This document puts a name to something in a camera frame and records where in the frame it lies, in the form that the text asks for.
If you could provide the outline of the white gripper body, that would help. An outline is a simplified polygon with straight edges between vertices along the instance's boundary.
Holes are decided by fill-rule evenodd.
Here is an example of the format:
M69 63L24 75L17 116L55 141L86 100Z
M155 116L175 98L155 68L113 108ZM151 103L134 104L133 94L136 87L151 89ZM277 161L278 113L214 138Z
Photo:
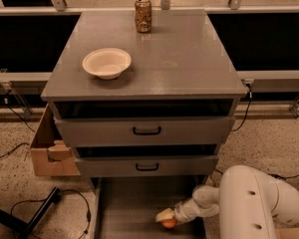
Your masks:
M200 207L192 198L178 202L173 209L178 224L188 223L199 214Z

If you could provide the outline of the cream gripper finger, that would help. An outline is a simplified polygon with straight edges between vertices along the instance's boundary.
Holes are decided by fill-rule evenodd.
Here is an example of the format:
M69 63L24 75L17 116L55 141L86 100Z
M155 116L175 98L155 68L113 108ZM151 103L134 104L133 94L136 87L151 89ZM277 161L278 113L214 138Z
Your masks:
M163 222L174 218L174 211L171 208L167 208L158 213L155 217L156 222Z

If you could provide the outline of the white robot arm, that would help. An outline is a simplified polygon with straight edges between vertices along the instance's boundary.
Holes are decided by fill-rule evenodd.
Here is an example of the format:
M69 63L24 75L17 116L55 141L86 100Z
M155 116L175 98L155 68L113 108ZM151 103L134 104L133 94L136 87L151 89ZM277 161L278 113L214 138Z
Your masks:
M245 165L228 168L217 187L198 185L189 198L156 215L165 228L219 216L220 239L277 239L276 223L299 222L299 191Z

